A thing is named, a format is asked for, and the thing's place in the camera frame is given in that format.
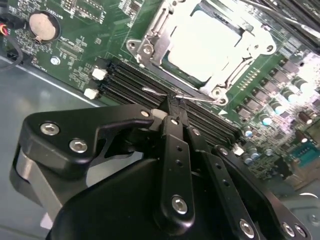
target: electronic component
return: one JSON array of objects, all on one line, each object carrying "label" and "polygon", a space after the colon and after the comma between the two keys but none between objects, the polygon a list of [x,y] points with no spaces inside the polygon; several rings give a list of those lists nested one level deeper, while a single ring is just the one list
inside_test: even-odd
[{"label": "electronic component", "polygon": [[35,11],[29,17],[29,29],[38,43],[56,40],[61,34],[58,19],[48,11]]},{"label": "electronic component", "polygon": [[261,86],[270,93],[278,92],[280,89],[273,82],[268,79],[261,81]]},{"label": "electronic component", "polygon": [[251,156],[248,153],[243,154],[242,159],[243,159],[244,163],[247,165],[250,165],[251,163],[253,163],[253,159],[251,158]]},{"label": "electronic component", "polygon": [[271,99],[271,97],[268,94],[264,93],[259,88],[255,88],[252,91],[252,95],[263,103],[268,102]]},{"label": "electronic component", "polygon": [[298,96],[291,90],[286,90],[282,95],[288,100],[289,103],[294,104],[298,101]]},{"label": "electronic component", "polygon": [[287,112],[287,111],[284,111],[280,116],[281,116],[282,118],[286,119],[287,117],[290,116],[290,113]]},{"label": "electronic component", "polygon": [[247,109],[245,109],[242,106],[239,106],[237,108],[236,112],[239,114],[239,116],[241,116],[244,119],[249,119],[252,116],[252,112],[248,111]]},{"label": "electronic component", "polygon": [[297,74],[299,72],[299,67],[290,60],[286,60],[285,64],[282,64],[281,66],[289,73]]},{"label": "electronic component", "polygon": [[[231,11],[219,7],[220,3],[173,3],[164,0],[143,38],[129,39],[127,49],[139,64],[161,67],[182,83],[188,82],[181,79],[183,74],[192,77],[202,85],[198,88],[201,93],[216,100],[214,104],[226,105],[226,93],[258,56],[277,50],[275,41],[261,22],[245,11],[239,12],[236,4],[228,4],[228,8],[247,24],[234,21],[233,16],[225,17]],[[172,68],[178,68],[181,74],[171,72]]]},{"label": "electronic component", "polygon": [[280,84],[290,82],[290,79],[281,71],[277,71],[272,77]]},{"label": "electronic component", "polygon": [[304,167],[319,158],[320,150],[311,142],[306,142],[302,146],[295,148],[291,155],[300,160],[299,167]]},{"label": "electronic component", "polygon": [[310,91],[313,91],[312,86],[310,83],[303,79],[296,80],[294,82],[294,85],[302,92],[302,93],[310,93]]},{"label": "electronic component", "polygon": [[252,128],[250,126],[243,127],[244,136],[247,138],[251,138],[253,136]]},{"label": "electronic component", "polygon": [[312,104],[313,104],[316,108],[319,108],[319,107],[320,107],[320,100],[317,99],[317,100],[315,100]]},{"label": "electronic component", "polygon": [[88,99],[95,99],[99,95],[99,90],[97,89],[91,89],[91,88],[86,88],[84,90],[83,95],[85,95]]},{"label": "electronic component", "polygon": [[255,100],[249,97],[244,100],[244,105],[252,111],[262,109],[262,106],[259,103],[257,103]]},{"label": "electronic component", "polygon": [[97,80],[103,80],[108,72],[105,69],[95,68],[92,72],[92,77],[94,77]]},{"label": "electronic component", "polygon": [[291,168],[289,167],[288,163],[284,160],[283,157],[280,157],[274,162],[276,166],[276,171],[281,175],[283,179],[290,177],[293,173]]},{"label": "electronic component", "polygon": [[281,140],[284,138],[284,133],[283,132],[279,132],[277,135],[274,136],[275,140]]},{"label": "electronic component", "polygon": [[306,143],[308,141],[308,138],[306,135],[301,131],[301,130],[296,130],[295,131],[295,138],[300,142],[300,143]]},{"label": "electronic component", "polygon": [[259,116],[260,121],[262,122],[263,125],[265,126],[270,126],[272,124],[272,119],[269,115],[263,113]]},{"label": "electronic component", "polygon": [[320,120],[309,127],[306,132],[315,142],[320,143]]},{"label": "electronic component", "polygon": [[277,101],[271,103],[270,106],[277,115],[281,115],[286,111],[285,107]]},{"label": "electronic component", "polygon": [[248,152],[248,154],[250,155],[250,158],[252,159],[252,160],[255,160],[255,159],[257,159],[259,156],[260,156],[260,154],[258,153],[258,150],[257,150],[257,148],[256,147],[250,147],[248,150],[247,150],[247,152]]},{"label": "electronic component", "polygon": [[312,119],[304,111],[299,112],[298,117],[305,124],[310,125],[313,122]]}]

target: green circuit board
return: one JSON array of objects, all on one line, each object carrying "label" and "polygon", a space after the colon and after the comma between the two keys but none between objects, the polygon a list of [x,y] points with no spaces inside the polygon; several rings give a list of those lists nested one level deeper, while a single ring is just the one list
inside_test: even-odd
[{"label": "green circuit board", "polygon": [[[126,41],[141,39],[144,36],[161,2],[162,0],[9,0],[9,11],[12,14],[28,20],[35,11],[47,11],[58,19],[61,27],[60,37],[46,44],[35,42],[28,26],[12,30],[10,34],[17,38],[25,53],[33,56],[31,63],[33,66],[84,91],[98,57],[118,58],[140,68],[136,59],[127,50]],[[298,120],[292,128],[292,121],[303,110],[310,115],[316,114],[313,116],[316,122],[319,119],[317,115],[319,109],[311,103],[318,99],[319,94],[314,91],[311,95],[302,96],[304,97],[302,101],[289,105],[281,94],[284,89],[289,88],[297,95],[302,95],[292,84],[298,76],[290,74],[290,81],[279,84],[279,91],[270,94],[270,101],[277,100],[286,106],[288,117],[283,118],[274,114],[268,103],[265,103],[262,109],[254,111],[253,117],[249,120],[239,116],[237,108],[248,96],[252,96],[253,89],[261,88],[260,83],[263,79],[271,79],[270,73],[283,71],[281,65],[284,61],[290,60],[297,65],[304,61],[306,67],[310,64],[305,59],[312,55],[307,47],[266,14],[252,8],[248,8],[247,11],[262,23],[271,26],[270,32],[276,42],[277,51],[273,55],[261,55],[255,60],[227,92],[229,103],[226,106],[210,103],[199,103],[199,105],[204,111],[209,111],[236,127],[243,129],[245,126],[250,126],[259,133],[249,139],[261,151],[260,158],[250,168],[257,177],[265,179],[270,177],[268,173],[281,155],[288,163],[295,158],[291,153],[301,144],[294,143],[294,129],[305,132],[309,126]],[[52,56],[60,59],[59,65],[51,63]],[[317,68],[319,69],[320,64],[317,64],[310,66],[304,75],[319,76]],[[152,76],[159,83],[176,89],[171,82],[148,69],[140,68],[140,71]],[[320,77],[313,77],[310,81],[314,89],[320,86]],[[101,98],[101,101],[112,103],[106,98]],[[259,119],[261,113],[268,113],[272,117],[273,123],[270,126],[261,123]],[[281,148],[290,142],[293,142],[290,148],[285,150]],[[319,147],[317,142],[313,142],[313,145]],[[264,153],[267,149],[272,149],[271,156]]]}]

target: chip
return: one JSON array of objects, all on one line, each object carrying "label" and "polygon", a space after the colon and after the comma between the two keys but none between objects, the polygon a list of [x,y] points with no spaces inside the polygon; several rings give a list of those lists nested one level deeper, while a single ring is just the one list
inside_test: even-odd
[{"label": "chip", "polygon": [[320,100],[319,99],[317,99],[317,100],[315,100],[313,103],[312,103],[315,107],[320,107]]},{"label": "chip", "polygon": [[249,119],[252,116],[251,112],[241,106],[238,108],[237,113],[244,119]]},{"label": "chip", "polygon": [[244,105],[253,111],[262,109],[262,106],[251,98],[247,98]]},{"label": "chip", "polygon": [[253,90],[252,95],[260,100],[261,102],[268,102],[271,97],[269,95],[267,95],[266,93],[264,93],[263,91],[261,91],[259,88],[256,88]]},{"label": "chip", "polygon": [[280,71],[277,71],[272,77],[280,84],[290,82],[290,79]]},{"label": "chip", "polygon": [[272,92],[278,92],[280,89],[274,84],[272,83],[270,80],[268,79],[264,79],[261,82],[261,86],[267,90],[268,92],[272,93]]},{"label": "chip", "polygon": [[295,65],[293,62],[291,61],[287,61],[282,68],[284,70],[287,70],[289,73],[294,73],[297,74],[299,72],[299,68],[297,65]]}]

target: black plastic bracket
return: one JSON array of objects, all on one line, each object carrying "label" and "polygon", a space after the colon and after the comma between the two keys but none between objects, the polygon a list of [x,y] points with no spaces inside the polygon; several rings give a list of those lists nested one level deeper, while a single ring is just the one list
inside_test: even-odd
[{"label": "black plastic bracket", "polygon": [[213,150],[225,163],[242,199],[252,210],[267,239],[311,240],[307,228],[258,179],[236,155],[221,145]]},{"label": "black plastic bracket", "polygon": [[[100,153],[99,140],[106,139],[110,145],[120,131],[148,128],[153,121],[150,111],[138,104],[35,113],[23,121],[19,145],[33,161],[61,177],[77,179],[86,174],[91,161]],[[44,134],[43,123],[58,126],[58,134]],[[73,151],[72,140],[84,141],[87,150]]]}]

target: mounting hole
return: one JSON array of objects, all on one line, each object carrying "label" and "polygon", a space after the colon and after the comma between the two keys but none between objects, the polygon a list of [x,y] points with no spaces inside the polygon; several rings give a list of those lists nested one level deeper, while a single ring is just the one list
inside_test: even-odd
[{"label": "mounting hole", "polygon": [[266,51],[268,53],[270,53],[273,49],[274,49],[274,46],[272,46],[272,45],[269,45],[269,46],[266,47]]},{"label": "mounting hole", "polygon": [[134,42],[129,42],[129,48],[135,49],[136,48],[136,44]]},{"label": "mounting hole", "polygon": [[230,184],[228,183],[227,180],[223,179],[222,182],[223,182],[223,184],[224,184],[226,187],[229,187],[229,186],[230,186]]},{"label": "mounting hole", "polygon": [[175,160],[175,163],[176,163],[180,168],[182,168],[182,167],[184,166],[184,164],[183,164],[179,159]]}]

